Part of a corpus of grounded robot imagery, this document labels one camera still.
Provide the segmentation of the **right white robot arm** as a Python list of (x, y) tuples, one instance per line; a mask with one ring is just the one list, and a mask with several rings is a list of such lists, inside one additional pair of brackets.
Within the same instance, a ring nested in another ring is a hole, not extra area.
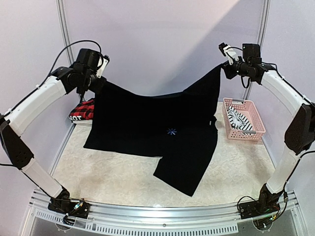
[(227, 57), (221, 66), (227, 79), (247, 77), (250, 82), (263, 86), (287, 108), (292, 117), (284, 133), (281, 160), (260, 191), (259, 195), (263, 197), (254, 204), (258, 214), (265, 214), (274, 205), (272, 198), (284, 192), (302, 156), (309, 152), (315, 141), (315, 104), (279, 73), (276, 64), (262, 60), (260, 45), (243, 44), (241, 56), (237, 54), (236, 47), (225, 43), (219, 45), (219, 50)]

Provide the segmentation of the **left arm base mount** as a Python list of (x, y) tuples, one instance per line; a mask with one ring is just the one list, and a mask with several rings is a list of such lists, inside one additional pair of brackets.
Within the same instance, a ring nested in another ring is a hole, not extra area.
[(48, 209), (70, 217), (79, 217), (87, 219), (90, 212), (91, 204), (83, 199), (73, 199), (68, 195), (51, 198)]

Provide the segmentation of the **black t-shirt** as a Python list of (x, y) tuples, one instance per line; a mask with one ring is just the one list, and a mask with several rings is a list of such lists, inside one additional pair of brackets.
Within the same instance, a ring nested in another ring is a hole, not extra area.
[(158, 157), (154, 176), (193, 196), (213, 157), (221, 67), (177, 93), (141, 96), (107, 82), (84, 147)]

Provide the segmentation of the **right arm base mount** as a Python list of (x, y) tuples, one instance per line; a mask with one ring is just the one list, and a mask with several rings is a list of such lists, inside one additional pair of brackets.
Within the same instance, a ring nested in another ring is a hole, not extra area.
[(253, 218), (263, 215), (271, 215), (268, 221), (273, 222), (278, 219), (286, 210), (288, 203), (288, 194), (287, 192), (283, 193), (283, 200), (285, 206), (281, 210), (278, 200), (271, 203), (263, 203), (262, 200), (255, 200), (250, 196), (243, 196), (237, 202), (237, 210), (240, 213), (241, 219)]

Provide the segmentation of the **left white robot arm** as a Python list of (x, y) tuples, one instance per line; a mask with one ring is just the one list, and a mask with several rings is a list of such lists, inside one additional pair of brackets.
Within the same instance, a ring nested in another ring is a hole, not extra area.
[(81, 49), (70, 67), (59, 67), (49, 73), (16, 108), (0, 117), (0, 142), (10, 164), (20, 170), (49, 197), (62, 213), (70, 213), (72, 200), (62, 195), (63, 187), (36, 161), (34, 154), (21, 139), (27, 127), (50, 105), (75, 90), (83, 95), (90, 90), (99, 94), (106, 79), (102, 76), (110, 59), (91, 49)]

